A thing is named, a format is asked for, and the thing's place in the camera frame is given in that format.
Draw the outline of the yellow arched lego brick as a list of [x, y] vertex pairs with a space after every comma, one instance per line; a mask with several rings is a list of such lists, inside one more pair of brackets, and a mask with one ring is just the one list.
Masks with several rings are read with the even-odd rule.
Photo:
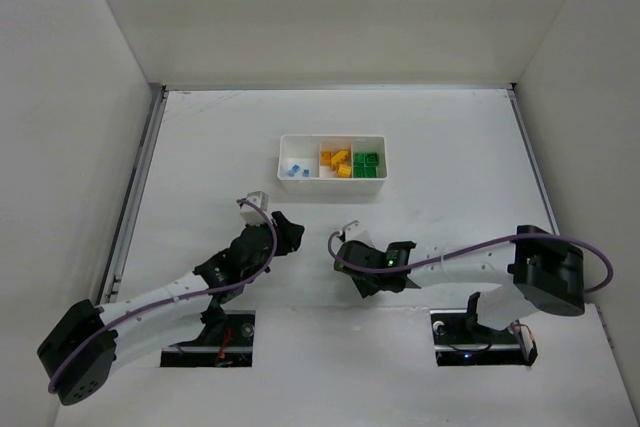
[[350, 151], [349, 150], [340, 150], [337, 153], [335, 153], [332, 157], [331, 157], [331, 166], [333, 168], [336, 167], [336, 165], [341, 165], [344, 164], [345, 162], [348, 161], [350, 156]]

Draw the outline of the green lego brick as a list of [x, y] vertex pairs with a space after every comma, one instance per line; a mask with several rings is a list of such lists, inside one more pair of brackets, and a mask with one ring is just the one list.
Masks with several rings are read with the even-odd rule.
[[376, 166], [365, 166], [364, 174], [366, 178], [377, 178], [378, 177], [378, 169]]
[[364, 165], [366, 156], [364, 153], [354, 153], [353, 154], [353, 164], [354, 165]]
[[365, 169], [363, 166], [355, 166], [353, 168], [353, 177], [354, 178], [364, 178], [365, 177]]
[[377, 168], [380, 165], [380, 156], [377, 152], [368, 152], [364, 154], [364, 165], [366, 167]]

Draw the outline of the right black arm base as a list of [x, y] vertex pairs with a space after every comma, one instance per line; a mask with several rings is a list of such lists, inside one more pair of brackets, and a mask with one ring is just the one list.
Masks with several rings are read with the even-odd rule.
[[430, 311], [434, 356], [439, 367], [525, 366], [532, 367], [538, 348], [531, 329], [516, 321], [503, 330], [477, 321], [480, 293], [470, 296], [465, 310]]

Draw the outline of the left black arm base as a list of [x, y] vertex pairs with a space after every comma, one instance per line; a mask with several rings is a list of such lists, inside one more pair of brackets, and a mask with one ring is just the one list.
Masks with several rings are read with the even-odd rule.
[[161, 368], [249, 368], [253, 364], [256, 312], [219, 309], [195, 340], [164, 348]]

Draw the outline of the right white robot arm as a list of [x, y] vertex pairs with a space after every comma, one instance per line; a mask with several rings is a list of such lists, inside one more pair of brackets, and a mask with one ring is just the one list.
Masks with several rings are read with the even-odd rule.
[[571, 242], [535, 226], [514, 235], [446, 251], [412, 263], [412, 241], [376, 249], [366, 229], [354, 221], [328, 240], [334, 270], [351, 278], [363, 298], [379, 292], [400, 293], [438, 285], [486, 284], [466, 301], [471, 321], [495, 331], [543, 312], [579, 317], [585, 312], [583, 252]]

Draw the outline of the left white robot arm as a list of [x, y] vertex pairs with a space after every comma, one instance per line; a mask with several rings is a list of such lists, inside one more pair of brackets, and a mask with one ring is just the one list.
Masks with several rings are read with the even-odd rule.
[[163, 287], [117, 303], [76, 302], [37, 349], [49, 393], [64, 406], [76, 404], [152, 350], [210, 335], [225, 320], [223, 305], [268, 272], [274, 258], [296, 252], [304, 232], [275, 211]]

